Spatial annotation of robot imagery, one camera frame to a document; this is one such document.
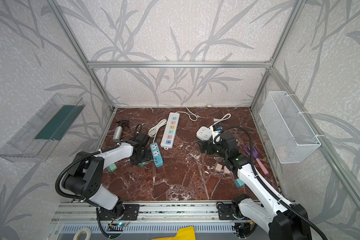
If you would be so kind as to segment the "beige plug adapter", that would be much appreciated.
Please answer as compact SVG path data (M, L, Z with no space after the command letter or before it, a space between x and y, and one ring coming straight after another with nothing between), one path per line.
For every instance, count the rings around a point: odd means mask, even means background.
M226 166L224 166L224 170L223 170L223 172L224 172L224 174L226 174L226 175L230 175L230 170L226 167Z
M215 167L214 167L214 170L218 173L220 173L223 169L223 165L219 164L219 163L216 163Z

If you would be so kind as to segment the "long white power strip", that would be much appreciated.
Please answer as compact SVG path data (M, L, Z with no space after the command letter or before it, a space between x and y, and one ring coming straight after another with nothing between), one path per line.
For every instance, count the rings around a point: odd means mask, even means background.
M174 146L179 120L180 120L179 113L169 114L165 131L161 141L161 147L164 148L165 150L172 149Z

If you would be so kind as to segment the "square white power socket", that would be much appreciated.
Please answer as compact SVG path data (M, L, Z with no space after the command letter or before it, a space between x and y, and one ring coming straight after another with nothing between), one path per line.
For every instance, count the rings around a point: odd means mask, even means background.
M212 131L210 128L202 126L196 133L196 137L201 141L208 141L212 137Z

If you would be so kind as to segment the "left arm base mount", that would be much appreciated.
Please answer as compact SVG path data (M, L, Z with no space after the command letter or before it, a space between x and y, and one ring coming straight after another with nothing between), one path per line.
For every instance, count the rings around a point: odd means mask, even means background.
M100 221L136 221L140 210L139 204L126 204L121 207L115 206L113 210L100 208L98 219Z

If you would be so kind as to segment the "white tape roll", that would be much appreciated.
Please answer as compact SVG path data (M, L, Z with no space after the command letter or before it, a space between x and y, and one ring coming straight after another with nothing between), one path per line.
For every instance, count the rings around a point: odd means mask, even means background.
M92 237L92 230L89 228L81 228L79 229L74 237L73 240L80 240L83 237L83 240L90 240Z

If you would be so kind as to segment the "silver spray bottle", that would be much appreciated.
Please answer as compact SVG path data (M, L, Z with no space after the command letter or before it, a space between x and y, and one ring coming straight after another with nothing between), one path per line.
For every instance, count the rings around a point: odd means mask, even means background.
M112 138L114 143L120 144L122 142L122 134L124 131L124 127L130 128L129 120L120 120L117 121L118 126L115 128L115 132Z

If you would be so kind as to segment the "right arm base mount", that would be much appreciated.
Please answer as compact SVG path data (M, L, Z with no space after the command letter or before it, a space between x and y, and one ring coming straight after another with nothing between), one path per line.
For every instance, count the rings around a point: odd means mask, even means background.
M216 208L218 211L219 220L242 220L242 215L238 205L236 203L223 203L217 202Z

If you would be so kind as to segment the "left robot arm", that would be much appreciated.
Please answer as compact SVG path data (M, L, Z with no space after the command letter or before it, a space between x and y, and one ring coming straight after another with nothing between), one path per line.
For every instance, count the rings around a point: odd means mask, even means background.
M78 153L59 174L55 182L56 192L62 197L84 201L120 215L124 212L123 201L102 185L103 171L123 159L129 159L132 165L150 161L149 140L148 135L138 133L104 152Z

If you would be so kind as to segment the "purple pink toy fork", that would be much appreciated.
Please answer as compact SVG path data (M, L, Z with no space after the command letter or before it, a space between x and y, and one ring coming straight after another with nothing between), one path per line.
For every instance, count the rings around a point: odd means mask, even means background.
M245 152L250 155L250 149L249 149L250 145L247 145L244 147L244 150ZM258 151L256 150L255 147L252 147L251 148L252 151L253 151L253 157L255 158L257 164L259 165L260 169L262 170L262 172L265 174L265 175L268 175L269 174L269 171L266 169L266 167L264 166L264 164L261 162L261 160L258 158Z

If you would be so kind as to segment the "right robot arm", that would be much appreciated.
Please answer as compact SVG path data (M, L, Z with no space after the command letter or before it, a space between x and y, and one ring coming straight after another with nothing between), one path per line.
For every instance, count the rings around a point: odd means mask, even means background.
M254 193L261 205L249 197L238 197L232 201L234 216L249 218L266 231L271 240L310 240L315 231L325 240L327 236L308 218L300 204L293 204L258 172L254 163L253 142L248 154L242 154L233 133L223 130L217 140L199 141L203 154L219 155L225 166L243 181Z

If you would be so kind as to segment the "teal power strip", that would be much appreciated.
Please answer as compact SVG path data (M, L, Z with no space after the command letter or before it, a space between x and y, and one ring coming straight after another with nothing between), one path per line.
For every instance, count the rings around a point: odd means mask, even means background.
M157 168L163 166L164 162L163 162L163 158L162 158L162 155L161 155L161 152L159 149L159 145L157 143L152 143L152 144L150 144L150 148L151 148L151 153L153 156L155 166Z

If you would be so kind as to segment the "yellow plastic object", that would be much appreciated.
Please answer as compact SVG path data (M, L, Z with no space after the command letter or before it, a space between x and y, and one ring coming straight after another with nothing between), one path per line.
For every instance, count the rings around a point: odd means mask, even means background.
M178 230L174 237L162 237L153 240L196 240L194 227L186 227Z

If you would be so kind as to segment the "clear plastic wall tray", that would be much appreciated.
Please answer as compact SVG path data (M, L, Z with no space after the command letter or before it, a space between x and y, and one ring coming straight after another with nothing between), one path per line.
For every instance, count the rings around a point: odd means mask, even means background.
M82 97L55 94L1 149L12 163L45 162L86 105Z

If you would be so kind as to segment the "teal plug adapter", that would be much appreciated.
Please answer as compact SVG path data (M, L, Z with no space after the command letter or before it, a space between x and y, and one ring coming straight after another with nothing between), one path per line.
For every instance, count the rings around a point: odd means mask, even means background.
M238 188L238 189L245 186L245 183L240 179L236 179L233 182L234 182L234 185L236 186L236 188Z

